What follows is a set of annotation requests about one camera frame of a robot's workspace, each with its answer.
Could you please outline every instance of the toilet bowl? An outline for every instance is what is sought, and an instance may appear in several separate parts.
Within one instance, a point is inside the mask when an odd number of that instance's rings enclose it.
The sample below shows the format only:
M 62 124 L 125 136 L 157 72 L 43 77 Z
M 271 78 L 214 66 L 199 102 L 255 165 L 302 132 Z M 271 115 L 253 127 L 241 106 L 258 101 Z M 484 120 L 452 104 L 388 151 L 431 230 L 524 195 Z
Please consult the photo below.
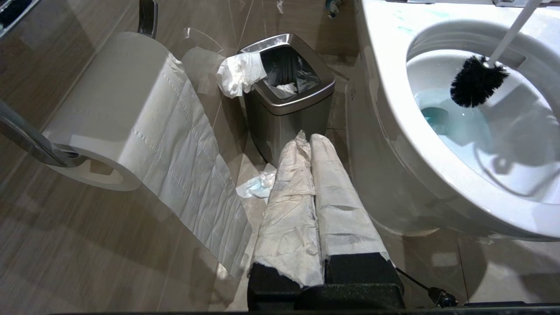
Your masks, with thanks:
M 449 97 L 520 12 L 490 4 L 358 2 L 347 86 L 351 177 L 382 227 L 560 239 L 560 11 L 539 8 L 499 62 L 510 77 L 476 109 Z

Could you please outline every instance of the chrome toilet paper holder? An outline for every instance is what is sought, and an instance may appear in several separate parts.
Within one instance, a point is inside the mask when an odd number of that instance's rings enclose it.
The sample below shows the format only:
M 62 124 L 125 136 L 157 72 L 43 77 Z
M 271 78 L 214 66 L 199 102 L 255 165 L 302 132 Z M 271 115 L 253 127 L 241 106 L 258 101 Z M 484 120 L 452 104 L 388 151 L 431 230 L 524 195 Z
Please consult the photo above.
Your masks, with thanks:
M 0 40 L 7 35 L 39 2 L 39 0 L 12 0 L 0 7 L 0 15 L 10 17 L 10 24 L 0 31 Z M 156 37 L 157 2 L 139 0 L 140 34 Z M 38 161 L 63 168 L 80 166 L 87 160 L 86 156 L 76 153 L 71 147 L 54 144 L 27 122 L 22 116 L 0 99 L 0 133 L 27 151 Z

